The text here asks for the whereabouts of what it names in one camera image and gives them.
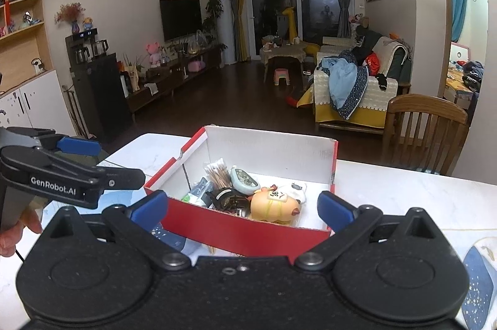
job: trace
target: floor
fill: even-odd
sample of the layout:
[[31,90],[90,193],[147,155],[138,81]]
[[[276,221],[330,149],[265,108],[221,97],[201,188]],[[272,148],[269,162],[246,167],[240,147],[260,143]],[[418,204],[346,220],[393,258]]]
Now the floor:
[[[289,86],[283,81],[279,86],[272,82],[274,68],[282,67],[290,71]],[[339,159],[379,163],[380,135],[331,129],[320,129],[316,134],[312,110],[286,104],[285,96],[295,86],[302,88],[298,62],[279,58],[269,68],[266,83],[263,76],[264,66],[258,61],[207,71],[175,90],[173,97],[139,110],[136,124],[104,148],[113,153],[148,132],[191,137],[200,127],[216,124],[330,137],[339,141]]]

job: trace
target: vase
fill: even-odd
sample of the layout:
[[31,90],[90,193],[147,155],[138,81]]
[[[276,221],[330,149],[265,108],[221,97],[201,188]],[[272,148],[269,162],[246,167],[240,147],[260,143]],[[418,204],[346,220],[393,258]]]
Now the vase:
[[78,25],[77,20],[71,22],[71,31],[73,32],[73,34],[78,34],[80,32],[80,26]]

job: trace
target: plastic stool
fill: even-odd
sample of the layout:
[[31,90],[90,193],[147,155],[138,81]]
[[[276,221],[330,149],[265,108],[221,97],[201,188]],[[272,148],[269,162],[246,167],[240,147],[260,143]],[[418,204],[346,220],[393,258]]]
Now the plastic stool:
[[290,75],[288,74],[288,70],[285,68],[277,68],[274,70],[274,85],[278,86],[279,85],[279,80],[280,79],[285,79],[286,84],[290,84]]

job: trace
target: white standing air conditioner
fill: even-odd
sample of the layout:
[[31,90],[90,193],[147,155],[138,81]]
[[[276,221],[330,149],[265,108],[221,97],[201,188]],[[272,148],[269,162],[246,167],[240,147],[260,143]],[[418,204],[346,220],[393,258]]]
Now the white standing air conditioner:
[[220,0],[223,13],[217,19],[218,41],[227,46],[221,53],[221,68],[225,65],[234,64],[235,59],[235,34],[233,33],[233,12],[231,0]]

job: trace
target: pink bear figurine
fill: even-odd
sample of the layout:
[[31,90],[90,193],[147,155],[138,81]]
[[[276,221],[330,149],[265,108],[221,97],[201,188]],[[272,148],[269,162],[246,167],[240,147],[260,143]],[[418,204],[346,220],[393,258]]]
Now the pink bear figurine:
[[155,68],[156,66],[160,66],[161,62],[161,53],[159,52],[159,44],[148,44],[147,52],[150,54],[150,67]]

